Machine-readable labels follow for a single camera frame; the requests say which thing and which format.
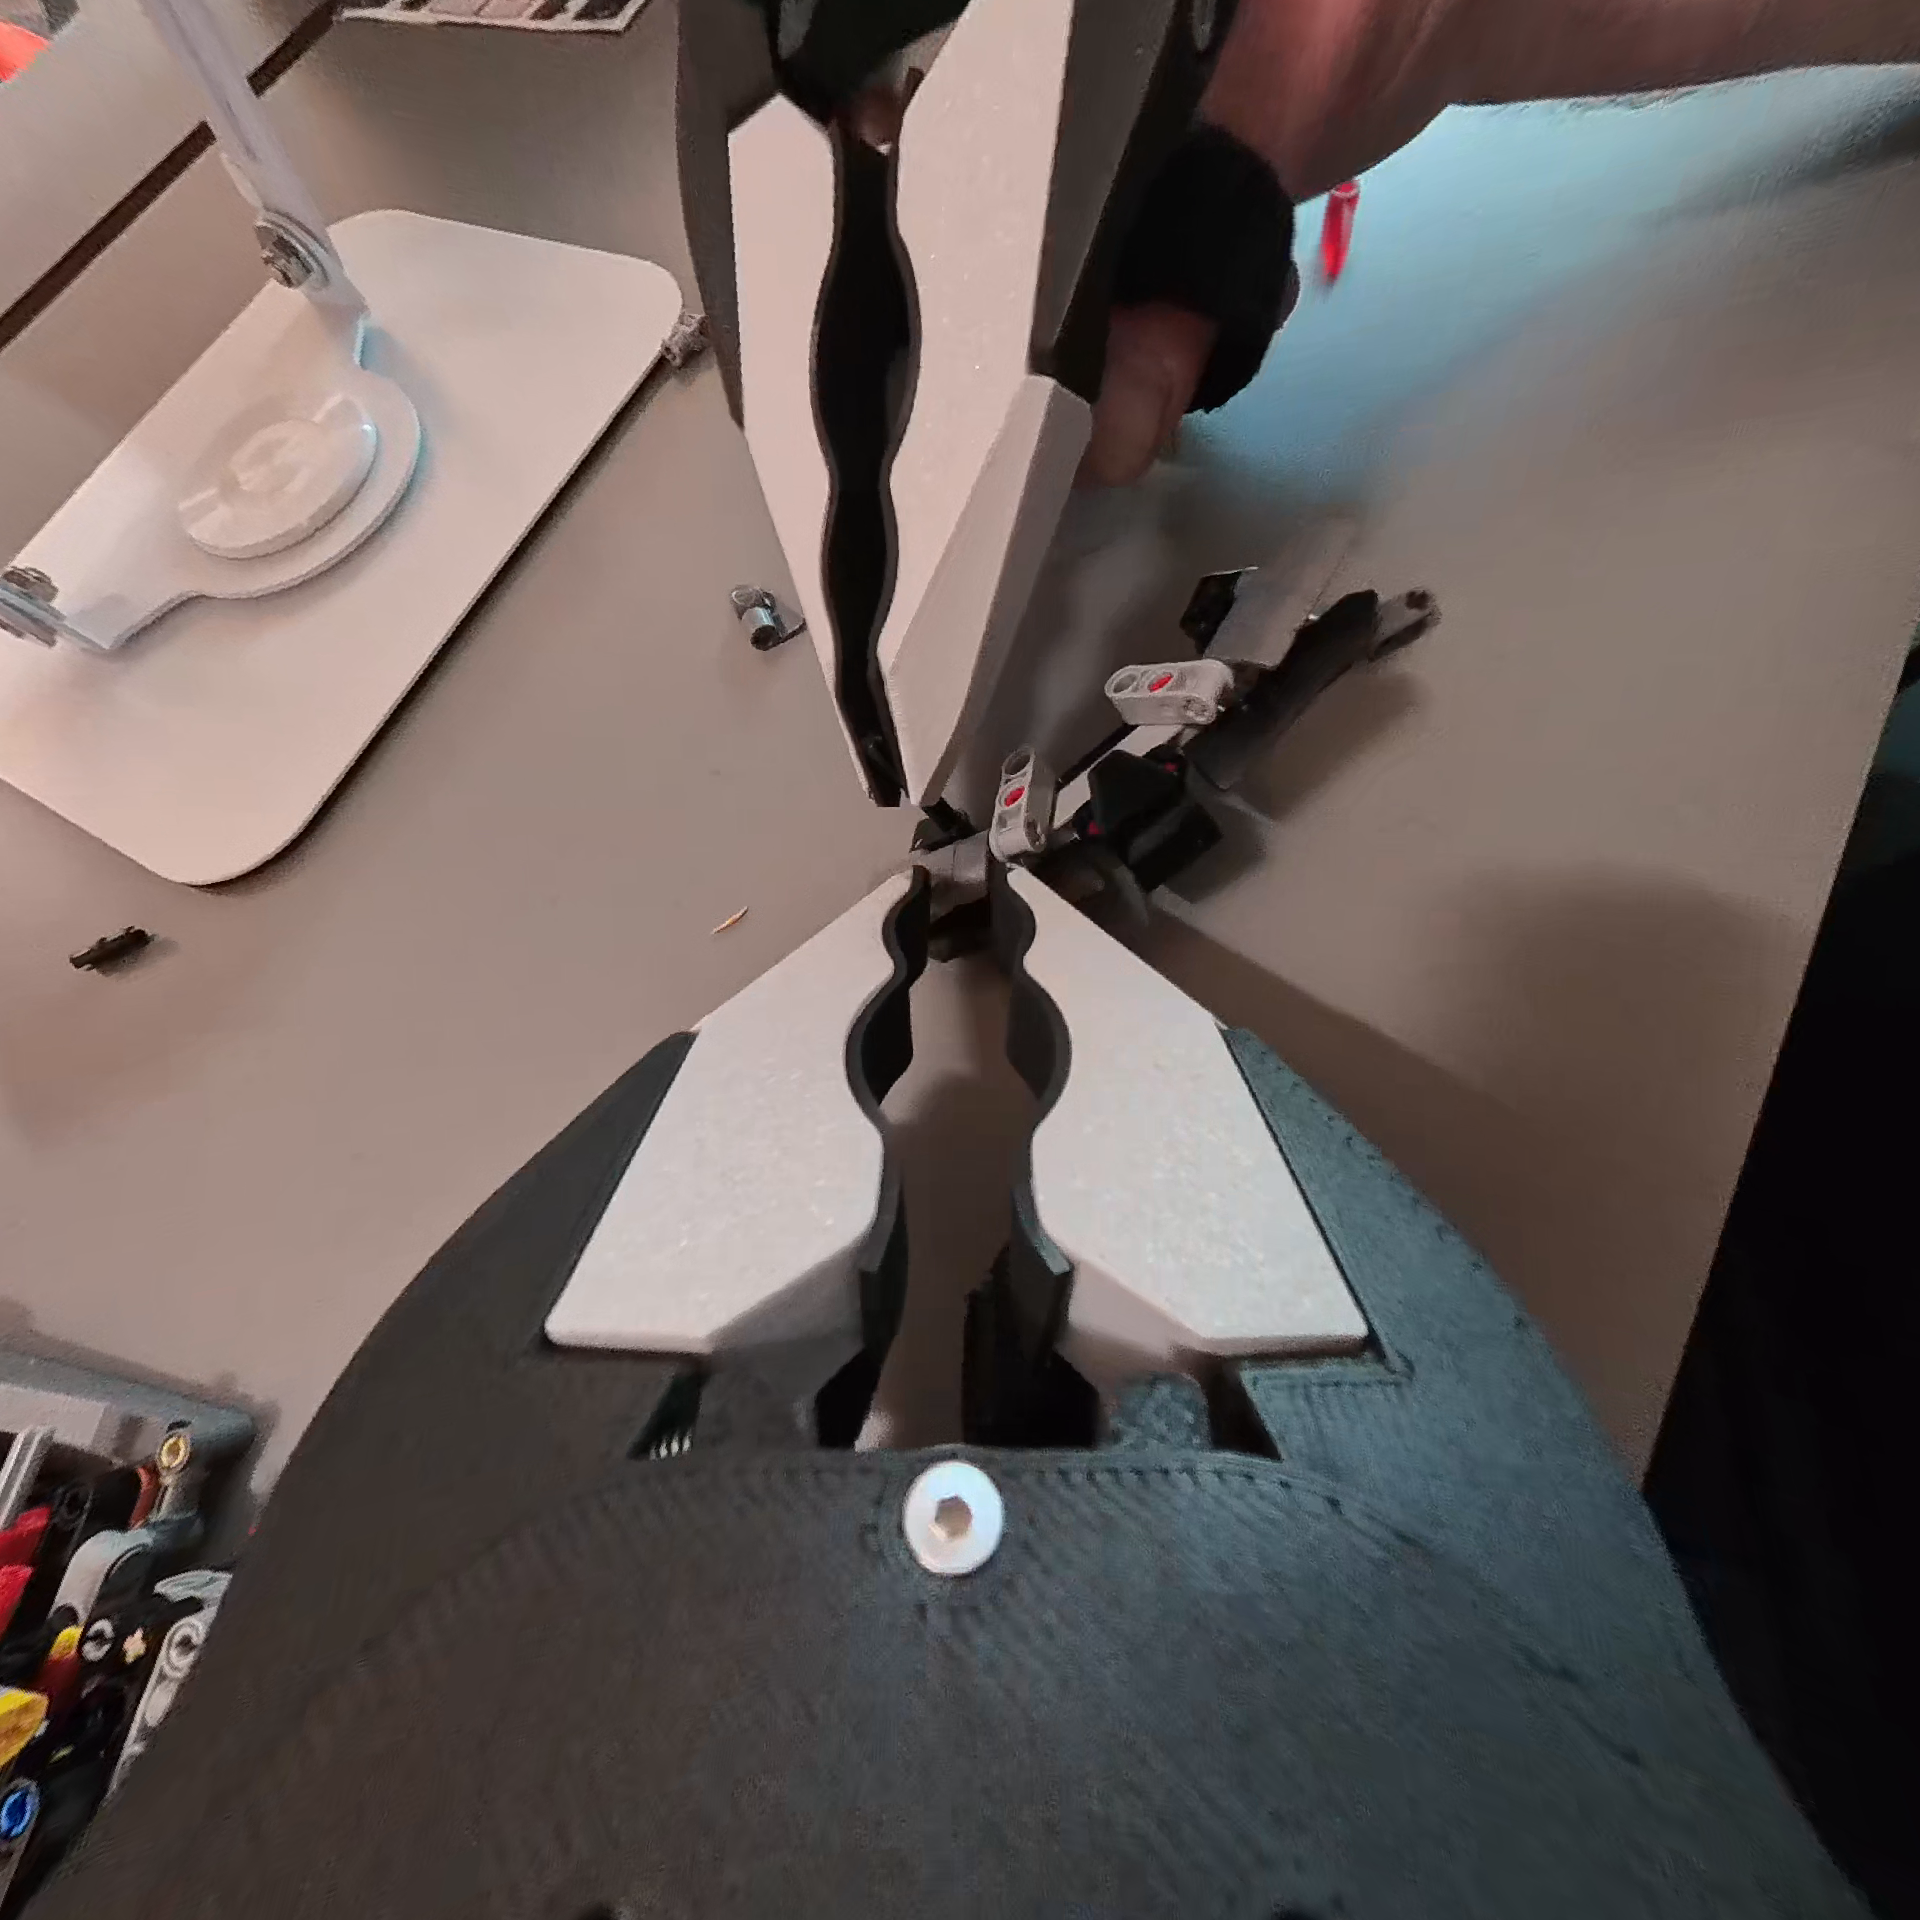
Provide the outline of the person's right hand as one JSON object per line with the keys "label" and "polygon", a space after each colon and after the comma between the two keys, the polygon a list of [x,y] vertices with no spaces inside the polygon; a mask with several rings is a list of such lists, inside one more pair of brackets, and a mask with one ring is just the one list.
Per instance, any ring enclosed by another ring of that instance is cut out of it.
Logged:
{"label": "person's right hand", "polygon": [[1353,181],[1497,76],[1506,4],[1238,4],[1120,243],[1085,487],[1134,485],[1246,388],[1298,276],[1298,200]]}

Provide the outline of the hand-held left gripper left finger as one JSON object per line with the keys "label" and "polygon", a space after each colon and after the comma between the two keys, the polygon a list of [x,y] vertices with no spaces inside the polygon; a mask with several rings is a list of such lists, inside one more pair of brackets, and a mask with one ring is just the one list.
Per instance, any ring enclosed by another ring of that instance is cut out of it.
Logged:
{"label": "hand-held left gripper left finger", "polygon": [[544,1338],[757,1371],[827,1450],[866,1426],[906,1308],[883,1101],[915,1056],[930,875],[899,874],[675,1046]]}

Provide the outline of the printed paper sheet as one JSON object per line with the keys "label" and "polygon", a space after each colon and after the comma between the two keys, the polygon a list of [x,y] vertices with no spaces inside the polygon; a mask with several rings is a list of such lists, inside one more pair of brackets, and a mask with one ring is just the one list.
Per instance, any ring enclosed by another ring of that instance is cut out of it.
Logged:
{"label": "printed paper sheet", "polygon": [[542,37],[622,35],[646,3],[339,3],[336,18],[403,27],[530,32]]}

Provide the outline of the white book stand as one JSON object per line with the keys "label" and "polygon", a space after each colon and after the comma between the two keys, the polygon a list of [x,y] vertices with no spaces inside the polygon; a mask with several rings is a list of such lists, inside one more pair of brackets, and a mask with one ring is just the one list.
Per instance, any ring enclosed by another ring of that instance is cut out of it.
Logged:
{"label": "white book stand", "polygon": [[2,780],[165,879],[314,822],[665,359],[653,261],[324,223],[208,4],[145,4],[267,272],[5,565]]}

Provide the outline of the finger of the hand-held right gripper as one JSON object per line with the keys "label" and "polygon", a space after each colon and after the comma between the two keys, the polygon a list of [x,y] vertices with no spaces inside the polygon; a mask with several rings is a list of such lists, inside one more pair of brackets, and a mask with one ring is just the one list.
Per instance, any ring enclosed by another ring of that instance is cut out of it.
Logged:
{"label": "finger of the hand-held right gripper", "polygon": [[1022,628],[1090,434],[1061,349],[1178,4],[973,3],[904,115],[897,238],[916,366],[888,490],[876,662],[904,790],[934,802]]}
{"label": "finger of the hand-held right gripper", "polygon": [[915,375],[897,159],[776,93],[728,139],[741,424],[854,774],[907,800],[880,669]]}

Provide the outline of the grey black lego assembly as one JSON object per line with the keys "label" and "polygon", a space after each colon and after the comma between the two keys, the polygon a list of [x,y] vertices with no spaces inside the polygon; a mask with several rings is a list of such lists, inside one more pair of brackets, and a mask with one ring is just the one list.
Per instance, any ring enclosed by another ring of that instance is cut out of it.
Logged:
{"label": "grey black lego assembly", "polygon": [[1147,901],[1226,842],[1226,797],[1332,687],[1374,674],[1440,622],[1426,588],[1332,594],[1353,528],[1332,520],[1285,566],[1205,572],[1170,658],[1115,667],[1118,726],[1066,768],[1033,747],[1002,765],[992,819],[934,807],[915,837],[938,962],[992,946],[992,874],[1024,868],[1077,904],[1144,925]]}

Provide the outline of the person's right forearm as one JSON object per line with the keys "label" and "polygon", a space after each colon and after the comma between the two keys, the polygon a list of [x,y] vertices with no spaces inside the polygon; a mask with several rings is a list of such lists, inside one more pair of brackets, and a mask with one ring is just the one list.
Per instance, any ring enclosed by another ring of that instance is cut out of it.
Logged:
{"label": "person's right forearm", "polygon": [[1541,3],[1486,32],[1460,101],[1564,102],[1915,59],[1915,3]]}

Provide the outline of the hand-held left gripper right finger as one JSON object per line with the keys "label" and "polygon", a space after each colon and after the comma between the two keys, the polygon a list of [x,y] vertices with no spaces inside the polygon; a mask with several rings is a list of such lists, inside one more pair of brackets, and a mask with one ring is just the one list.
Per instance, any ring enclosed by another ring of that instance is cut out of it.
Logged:
{"label": "hand-held left gripper right finger", "polygon": [[997,868],[1006,1056],[1033,1096],[1011,1232],[970,1295],[964,1424],[1092,1442],[1139,1381],[1349,1360],[1371,1327],[1232,1036],[1041,878]]}

